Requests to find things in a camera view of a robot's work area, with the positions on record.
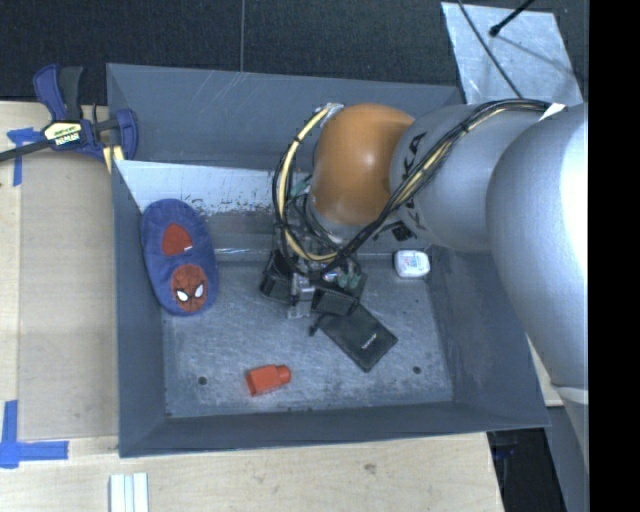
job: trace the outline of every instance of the blue spiderman slipper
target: blue spiderman slipper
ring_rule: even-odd
[[[142,215],[144,261],[158,301],[173,315],[210,307],[218,294],[218,265],[204,222],[188,204],[162,199]]]

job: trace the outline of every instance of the gray tray bottom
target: gray tray bottom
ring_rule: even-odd
[[[308,336],[315,316],[288,320],[285,305],[260,295],[264,266],[264,261],[222,258],[220,292],[210,310],[186,318],[163,314],[167,414],[196,417],[452,400],[428,285],[397,277],[390,255],[362,265],[369,275],[362,303],[398,337],[367,374],[322,331]],[[291,382],[251,397],[244,375],[267,364],[289,366]]]

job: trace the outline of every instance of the black cord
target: black cord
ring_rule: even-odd
[[[503,19],[500,23],[498,23],[498,24],[494,25],[493,27],[491,27],[491,29],[489,30],[489,35],[491,37],[496,37],[505,26],[507,26],[509,23],[511,23],[512,19],[514,19],[516,16],[519,16],[520,13],[523,12],[524,10],[526,10],[526,8],[529,7],[533,2],[535,2],[535,0],[527,0],[520,7],[518,7],[515,11],[513,11],[511,14],[509,14],[509,16],[507,16],[505,19]]]
[[[464,15],[464,17],[467,19],[467,23],[469,23],[469,26],[471,27],[471,30],[473,30],[473,33],[476,35],[476,37],[478,38],[478,41],[480,41],[480,44],[482,45],[482,47],[484,48],[484,51],[487,52],[487,55],[489,56],[489,58],[493,61],[493,63],[496,66],[496,69],[500,72],[500,74],[502,75],[502,78],[504,78],[506,80],[506,82],[509,84],[509,87],[511,87],[511,90],[515,93],[515,95],[522,99],[523,96],[522,94],[520,94],[520,91],[518,90],[518,88],[515,86],[515,84],[509,79],[509,77],[507,76],[507,74],[504,72],[504,69],[502,69],[502,66],[500,66],[500,64],[498,63],[498,60],[495,58],[495,56],[493,55],[493,52],[489,49],[489,47],[487,46],[487,43],[484,42],[484,39],[482,39],[482,36],[480,35],[480,32],[478,32],[478,29],[476,28],[475,24],[473,23],[473,21],[471,20],[471,18],[469,17],[469,13],[467,13],[467,10],[464,8],[464,5],[462,3],[462,0],[458,0],[458,5],[460,6],[460,10],[462,11],[462,14]]]
[[[298,200],[299,197],[302,197],[302,196],[298,196],[296,198],[292,198],[286,201],[285,203],[286,207],[283,209],[283,215],[280,215],[279,207],[278,207],[278,198],[277,198],[277,181],[282,172],[282,163],[284,161],[284,158],[283,158],[280,164],[278,165],[278,167],[276,168],[276,172],[272,182],[272,193],[273,193],[274,209],[275,209],[275,217],[276,217],[276,228],[279,231],[281,252],[287,264],[290,266],[290,268],[296,269],[298,273],[306,277],[309,277],[311,279],[317,279],[321,277],[323,274],[331,272],[335,268],[346,264],[347,261],[350,259],[351,261],[355,262],[355,260],[353,259],[353,256],[355,252],[362,246],[362,244],[364,244],[372,235],[374,235],[384,225],[384,223],[387,221],[387,219],[393,212],[398,210],[403,204],[406,204],[407,201],[410,201],[417,193],[420,192],[420,190],[423,189],[423,187],[425,187],[429,182],[433,180],[438,170],[442,167],[442,164],[444,163],[449,153],[451,152],[452,148],[454,147],[455,143],[465,134],[469,133],[469,130],[472,129],[476,124],[493,116],[500,110],[542,113],[546,111],[549,108],[549,106],[550,104],[544,101],[526,100],[526,99],[498,100],[498,101],[491,101],[491,102],[487,102],[482,105],[479,105],[466,120],[464,120],[463,122],[459,123],[454,128],[452,128],[451,130],[449,130],[449,132],[447,132],[431,148],[431,150],[423,158],[420,159],[418,163],[413,165],[409,173],[407,173],[407,177],[404,179],[403,183],[391,195],[389,201],[383,208],[378,218],[375,221],[371,222],[370,224],[367,224],[364,228],[362,228],[355,237],[353,237],[349,242],[347,242],[342,247],[339,247],[332,240],[330,240],[328,238],[328,235],[326,236],[326,239],[325,239],[325,233],[323,233],[322,230],[314,229],[313,224],[309,221],[309,219],[306,218],[306,215],[305,215],[306,209],[304,208],[304,206],[302,210],[300,210],[298,205],[296,204],[296,200]],[[437,160],[435,160],[434,163],[429,166],[429,169],[428,169],[429,172],[426,173],[424,176],[422,176],[418,181],[417,185],[415,185],[411,190],[411,192],[408,195],[406,195],[406,192],[407,192],[406,184],[408,183],[408,181],[411,178],[415,177],[416,174],[420,172],[424,172],[426,170],[425,166],[427,165],[427,162],[430,161],[431,158],[433,158],[433,155],[435,155],[437,152],[442,152],[442,154],[440,154]],[[318,241],[318,243],[320,243],[321,246],[325,245],[325,247],[328,247],[330,250],[336,253],[336,256],[334,257],[334,259],[330,263],[326,264],[326,266],[322,267],[321,270],[317,270],[313,272],[306,271],[305,269],[301,268],[300,265],[297,264],[297,262],[289,253],[288,243],[286,240],[286,233],[289,233],[289,235],[296,241],[298,246],[300,246],[300,248],[304,252],[304,257],[308,260],[311,260],[311,258],[308,258],[308,254],[304,250],[303,244],[300,242],[300,240],[295,235],[295,233],[293,233],[292,226],[289,224],[287,210],[290,206],[294,207],[298,215],[302,218],[303,222],[306,224],[307,229],[310,231],[315,231],[317,233],[313,238],[316,241]]]

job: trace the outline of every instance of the blue tape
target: blue tape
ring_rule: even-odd
[[[11,139],[11,142],[13,142],[17,148],[23,144],[38,142],[44,139],[42,134],[33,128],[9,130],[7,132],[7,137]],[[17,156],[15,163],[13,164],[13,186],[17,187],[20,183],[22,183],[22,157]]]
[[[17,440],[18,401],[4,404],[2,441],[0,442],[0,468],[15,469],[22,461],[68,459],[69,441],[23,443]]]

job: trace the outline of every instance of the yellow cable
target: yellow cable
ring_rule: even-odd
[[[287,154],[284,158],[284,162],[282,163],[282,173],[280,175],[280,181],[278,183],[278,212],[280,213],[281,217],[284,216],[284,207],[286,203],[287,178],[289,176],[289,170],[291,167],[291,161],[293,160],[293,156],[295,155],[296,151],[298,151],[300,142],[302,142],[302,140],[308,135],[308,133],[313,129],[313,127],[316,124],[318,124],[318,122],[322,118],[324,118],[328,113],[329,113],[329,109],[326,107],[320,110],[315,116],[313,116],[309,120],[309,122],[307,122],[304,128],[300,130],[300,133],[298,133],[294,141],[289,146]],[[291,236],[291,234],[286,228],[285,228],[285,238],[287,240],[287,244],[289,244],[291,249],[293,249],[293,251],[296,254],[298,254],[298,256],[304,259],[310,259],[312,261],[324,263],[324,262],[333,260],[338,255],[338,253],[336,252],[333,252],[330,254],[323,254],[323,255],[309,254],[302,247],[300,247],[300,245],[298,245],[296,240],[293,238],[293,236]]]
[[[473,124],[469,125],[467,127],[467,131],[471,131],[473,130],[476,126],[478,126],[479,124],[487,121],[488,119],[490,119],[491,117],[504,112],[508,110],[507,108],[497,108],[496,110],[492,110],[489,111],[487,113],[485,113],[483,116],[479,117]],[[397,197],[396,201],[394,202],[394,207],[396,206],[400,206],[402,203],[404,203],[405,201],[407,201],[409,199],[409,197],[411,196],[411,194],[414,192],[415,190],[415,186],[420,182],[420,180],[423,178],[425,172],[435,163],[437,162],[441,155],[443,153],[445,153],[445,151],[447,151],[451,145],[453,144],[453,142],[449,141],[446,144],[443,144],[442,146],[440,146],[436,152],[431,155],[431,157],[429,158],[429,160],[427,160],[424,165],[422,166],[422,168],[416,172],[416,174],[414,174],[410,180],[406,183],[401,184],[400,186],[403,188],[403,192]]]

